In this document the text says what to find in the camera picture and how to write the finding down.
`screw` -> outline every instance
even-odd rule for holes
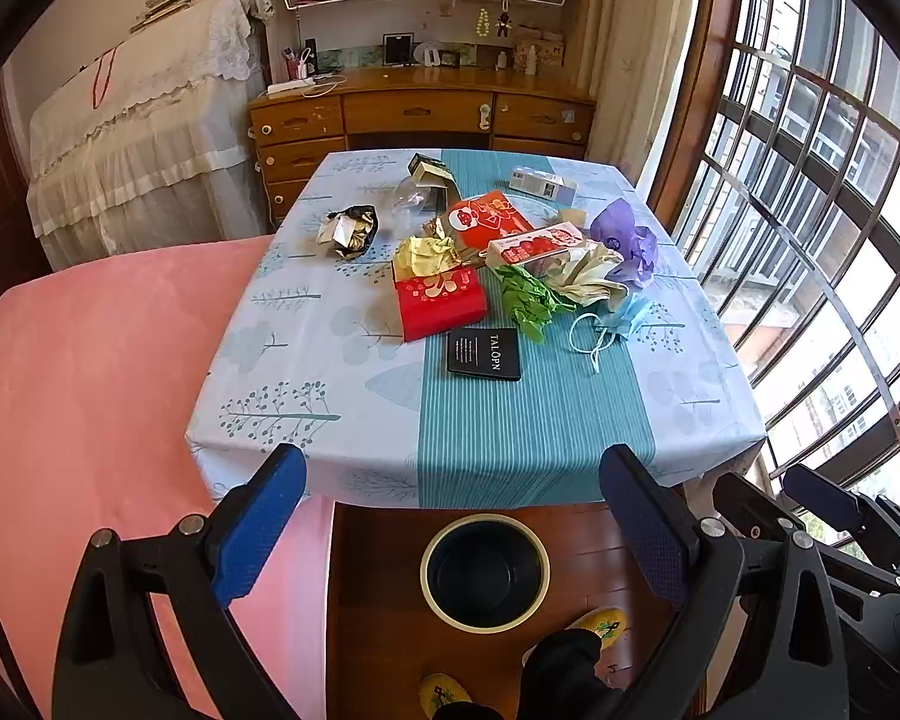
[[[794,544],[797,544],[800,549],[810,549],[813,546],[813,536],[810,536],[810,533],[807,531],[794,531]]]
[[[113,538],[113,531],[110,528],[100,528],[93,536],[90,536],[90,543],[95,547],[106,547],[111,538]]]
[[[184,536],[194,536],[195,533],[203,530],[203,517],[199,514],[190,514],[181,519],[177,527]]]
[[[703,517],[700,521],[700,529],[711,538],[720,538],[727,532],[727,527],[719,519],[714,517]]]

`pink cushion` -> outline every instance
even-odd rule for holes
[[[91,533],[159,535],[211,508],[184,429],[267,245],[256,238],[112,257],[0,300],[0,617],[44,717]],[[232,605],[304,720],[325,716],[332,522],[332,501],[301,503],[250,596]],[[179,632],[164,632],[188,697],[216,714]]]

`light blue tablecloth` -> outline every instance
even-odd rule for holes
[[[513,167],[578,181],[589,218],[624,197],[660,240],[652,318],[602,352],[570,349],[571,314],[544,344],[520,340],[523,378],[453,376],[444,336],[401,343],[386,220],[367,254],[317,248],[328,212],[383,208],[413,151],[331,154],[274,237],[221,343],[188,429],[214,497],[245,482],[279,442],[308,458],[312,493],[365,506],[509,508],[599,500],[605,447],[627,443],[674,485],[762,439],[763,420],[720,320],[670,239],[614,167],[492,151],[430,151],[463,196],[505,189],[543,223],[546,201],[506,189]],[[511,326],[496,280],[486,327]],[[581,332],[581,339],[586,330]]]

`blue gripper pad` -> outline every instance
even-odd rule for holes
[[[793,466],[784,474],[783,491],[835,531],[852,533],[863,525],[857,496],[806,466]]]
[[[253,478],[233,488],[211,515],[210,536],[213,526],[224,531],[212,560],[213,593],[221,607],[250,592],[306,484],[303,452],[288,443],[279,445]]]
[[[653,595],[679,610],[700,552],[692,514],[650,477],[626,445],[604,452],[600,490]]]

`yellow slipper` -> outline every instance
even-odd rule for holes
[[[620,637],[621,633],[626,630],[626,615],[621,608],[600,607],[588,611],[583,617],[570,623],[567,626],[567,630],[571,628],[583,628],[585,631],[596,634],[600,637],[600,650],[602,651],[610,647]],[[524,665],[527,665],[530,653],[535,649],[536,646],[530,647],[523,654],[522,661]]]
[[[440,707],[460,701],[473,703],[463,686],[449,675],[431,674],[420,683],[420,707],[430,720]]]

